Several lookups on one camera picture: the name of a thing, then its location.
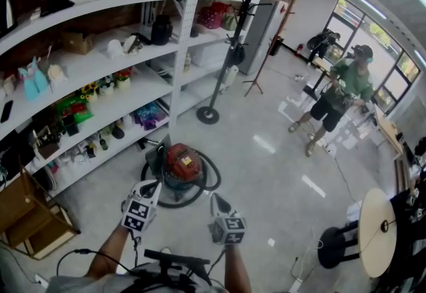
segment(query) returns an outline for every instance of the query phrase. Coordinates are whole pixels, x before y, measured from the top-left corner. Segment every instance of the coat rack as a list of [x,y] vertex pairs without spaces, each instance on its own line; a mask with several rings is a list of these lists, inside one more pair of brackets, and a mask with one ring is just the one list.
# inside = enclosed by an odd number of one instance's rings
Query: coat rack
[[286,11],[286,14],[284,15],[284,17],[283,17],[283,19],[282,19],[282,21],[281,21],[280,27],[278,28],[277,33],[275,34],[274,38],[272,39],[272,42],[271,42],[271,44],[270,44],[270,46],[269,46],[269,49],[268,49],[268,52],[267,52],[267,53],[266,53],[266,55],[265,55],[264,61],[262,62],[262,65],[261,65],[261,66],[260,66],[260,68],[259,68],[258,74],[257,74],[257,75],[256,75],[256,77],[254,78],[254,80],[251,80],[251,81],[243,81],[243,83],[251,83],[250,88],[248,89],[248,91],[247,91],[247,92],[246,92],[246,94],[244,95],[244,98],[245,98],[245,97],[247,97],[247,94],[248,94],[248,93],[252,90],[252,88],[253,88],[254,86],[257,86],[257,87],[259,88],[259,91],[260,91],[262,94],[264,94],[263,90],[260,88],[259,83],[258,83],[259,75],[260,75],[260,72],[262,72],[262,69],[264,68],[264,65],[265,65],[265,63],[266,63],[266,60],[267,60],[268,56],[270,55],[272,48],[274,48],[274,45],[275,45],[276,41],[278,40],[278,37],[280,37],[280,34],[281,34],[281,32],[283,31],[284,25],[286,24],[288,17],[289,17],[291,14],[294,14],[294,13],[292,13],[292,12],[291,12],[292,7],[293,7],[293,4],[294,4],[294,0],[291,0],[291,1],[290,1],[290,5],[288,6],[288,10]]
[[270,3],[250,4],[251,1],[252,0],[242,0],[242,5],[240,8],[240,19],[238,20],[234,36],[228,37],[228,40],[231,45],[228,49],[228,52],[226,53],[225,61],[220,71],[218,82],[216,83],[216,87],[214,89],[212,99],[210,100],[210,104],[208,106],[200,107],[197,110],[197,118],[204,124],[213,125],[219,121],[219,112],[214,109],[213,106],[218,96],[220,85],[222,84],[226,69],[235,65],[236,55],[242,52],[241,49],[243,49],[243,45],[239,42],[240,33],[247,16],[254,16],[254,14],[249,13],[249,11],[254,7],[257,7],[258,5],[271,5]]

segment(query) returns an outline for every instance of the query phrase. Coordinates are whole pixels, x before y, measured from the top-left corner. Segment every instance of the round wooden tabletop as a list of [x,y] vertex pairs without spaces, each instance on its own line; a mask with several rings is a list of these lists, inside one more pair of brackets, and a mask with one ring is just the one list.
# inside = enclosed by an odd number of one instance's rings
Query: round wooden tabletop
[[[381,230],[383,221],[391,223],[387,232]],[[381,276],[391,264],[397,244],[397,224],[392,204],[386,194],[371,189],[361,206],[358,225],[358,244],[362,263],[372,278]]]

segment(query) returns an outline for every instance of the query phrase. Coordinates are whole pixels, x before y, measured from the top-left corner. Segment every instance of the desk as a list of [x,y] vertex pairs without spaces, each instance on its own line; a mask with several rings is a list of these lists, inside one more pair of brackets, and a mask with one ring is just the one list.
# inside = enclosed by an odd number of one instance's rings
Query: desk
[[314,100],[318,100],[318,97],[315,93],[316,89],[318,88],[318,86],[320,85],[322,79],[324,79],[324,77],[326,75],[328,75],[329,73],[329,67],[328,65],[324,62],[323,59],[320,59],[319,57],[316,57],[314,59],[314,61],[312,62],[312,64],[314,65],[314,67],[321,69],[322,73],[321,76],[319,77],[318,81],[316,82],[316,84],[314,85],[314,87],[310,87],[309,85],[306,85],[304,87],[304,92],[306,94],[308,94],[311,98],[313,98]]
[[[344,234],[356,228],[357,238],[347,241]],[[397,244],[397,225],[390,200],[382,190],[371,189],[362,202],[359,221],[344,228],[328,228],[320,240],[323,246],[318,249],[318,258],[323,267],[334,268],[340,262],[361,258],[371,278],[381,276],[391,264]],[[358,253],[345,255],[346,248],[352,246],[357,246]]]
[[379,107],[377,107],[377,105],[374,105],[374,111],[375,120],[377,121],[377,126],[379,127],[381,134],[389,141],[397,153],[395,158],[402,156],[403,147],[396,139],[396,135],[398,133],[397,127],[392,121],[383,116],[383,112]]

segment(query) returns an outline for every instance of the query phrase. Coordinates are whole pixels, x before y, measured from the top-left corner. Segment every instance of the blue bunny figurine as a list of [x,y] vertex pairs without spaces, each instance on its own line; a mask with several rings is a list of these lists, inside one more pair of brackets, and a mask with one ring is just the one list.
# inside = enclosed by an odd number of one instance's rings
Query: blue bunny figurine
[[26,70],[25,68],[19,68],[18,70],[24,79],[25,96],[28,100],[32,101],[37,98],[37,95],[39,95],[39,90],[35,85],[34,78],[28,75],[28,70]]
[[49,83],[47,82],[46,76],[38,68],[37,60],[35,57],[33,57],[33,65],[31,67],[33,68],[33,71],[34,71],[35,85],[37,86],[37,89],[39,90],[39,92],[43,92],[49,86]]

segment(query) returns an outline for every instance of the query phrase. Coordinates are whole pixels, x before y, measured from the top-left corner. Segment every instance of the gray floor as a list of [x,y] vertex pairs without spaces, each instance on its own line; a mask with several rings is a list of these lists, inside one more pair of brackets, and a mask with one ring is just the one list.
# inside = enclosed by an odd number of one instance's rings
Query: gray floor
[[[264,95],[254,88],[244,98],[247,85],[242,81],[252,77],[238,75],[232,88],[217,100],[219,123],[212,126],[199,123],[192,109],[178,119],[178,133],[173,141],[189,144],[211,157],[222,174],[218,192],[247,218],[249,232],[241,250],[253,292],[288,291],[294,281],[290,269],[295,258],[301,259],[307,248],[302,278],[308,279],[300,293],[369,292],[369,278],[360,260],[340,264],[333,270],[318,266],[316,240],[329,226],[347,222],[346,211],[353,201],[333,157],[317,147],[312,157],[307,158],[304,154],[307,134],[287,132],[289,118],[297,119],[302,113],[294,103],[301,101],[304,84],[296,83],[292,77],[305,69],[303,62],[281,49],[279,55],[269,59],[260,77]],[[319,73],[312,71],[310,80],[314,83],[318,76]],[[282,102],[286,103],[284,115],[278,110]],[[376,150],[367,140],[357,147],[369,148],[374,153]],[[356,147],[348,150],[341,143],[335,145],[337,160],[352,195],[361,200],[369,189],[378,186],[378,169]],[[143,154],[133,145],[64,191],[60,200],[69,207],[82,234],[39,262],[18,254],[25,270],[50,278],[55,275],[58,259],[66,252],[75,248],[98,249],[119,222],[120,203],[139,180],[143,164]],[[314,188],[306,184],[309,182],[306,178],[315,184]],[[221,247],[211,243],[208,223],[208,195],[203,194],[183,209],[160,209],[142,247],[159,250],[169,246],[177,254],[214,260]],[[6,253],[0,254],[3,259],[9,258]],[[72,255],[61,264],[61,273],[81,276],[91,258]],[[295,275],[301,272],[300,259]],[[127,266],[134,262],[130,241],[122,261]],[[10,259],[8,263],[23,291],[28,285],[25,278]],[[221,261],[212,277],[223,281],[223,275]]]

